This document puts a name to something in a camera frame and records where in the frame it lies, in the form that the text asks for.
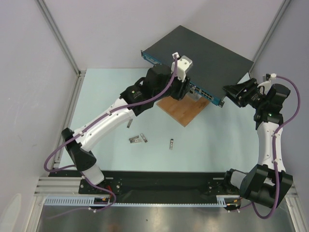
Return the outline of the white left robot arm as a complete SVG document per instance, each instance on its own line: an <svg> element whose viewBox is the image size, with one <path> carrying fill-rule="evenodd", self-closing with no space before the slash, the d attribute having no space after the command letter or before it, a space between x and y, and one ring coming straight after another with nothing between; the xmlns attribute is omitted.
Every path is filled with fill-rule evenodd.
<svg viewBox="0 0 309 232"><path fill-rule="evenodd" d="M156 64L145 77L127 87L104 113L79 129L62 131L65 148L77 170L90 181L91 190L102 193L106 189L105 177L92 148L119 125L152 108L156 101L168 96L181 100L188 92L190 68L184 59L173 62L171 67Z"/></svg>

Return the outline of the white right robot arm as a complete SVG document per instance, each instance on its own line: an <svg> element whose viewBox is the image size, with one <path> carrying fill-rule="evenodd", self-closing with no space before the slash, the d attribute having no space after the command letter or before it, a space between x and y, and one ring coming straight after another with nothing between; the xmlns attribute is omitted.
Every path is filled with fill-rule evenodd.
<svg viewBox="0 0 309 232"><path fill-rule="evenodd" d="M227 194L239 190L240 197L268 208L277 207L293 177L286 173L281 156L283 116L280 113L290 90L281 84L250 79L241 84L223 87L227 97L238 107L255 109L253 119L258 135L258 163L248 172L230 169L225 173L222 188Z"/></svg>

